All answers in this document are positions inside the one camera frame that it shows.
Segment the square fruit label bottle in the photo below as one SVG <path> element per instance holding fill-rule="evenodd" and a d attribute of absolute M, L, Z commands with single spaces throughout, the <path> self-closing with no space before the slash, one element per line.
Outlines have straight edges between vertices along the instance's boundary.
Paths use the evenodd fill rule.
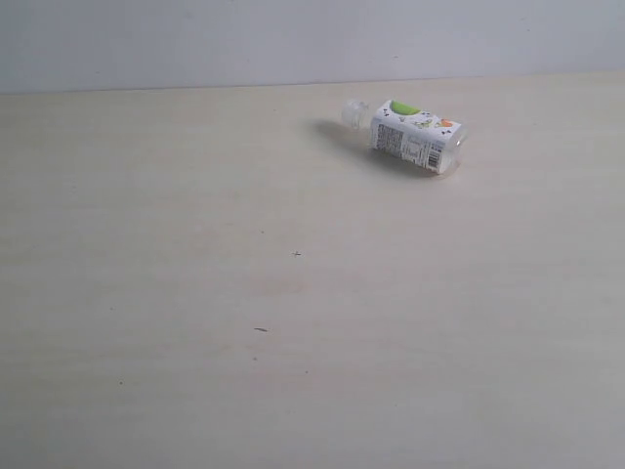
<path fill-rule="evenodd" d="M 364 131 L 370 146 L 436 175 L 447 175 L 460 165 L 466 127 L 454 120 L 397 100 L 371 107 L 360 100 L 346 102 L 344 125 Z"/>

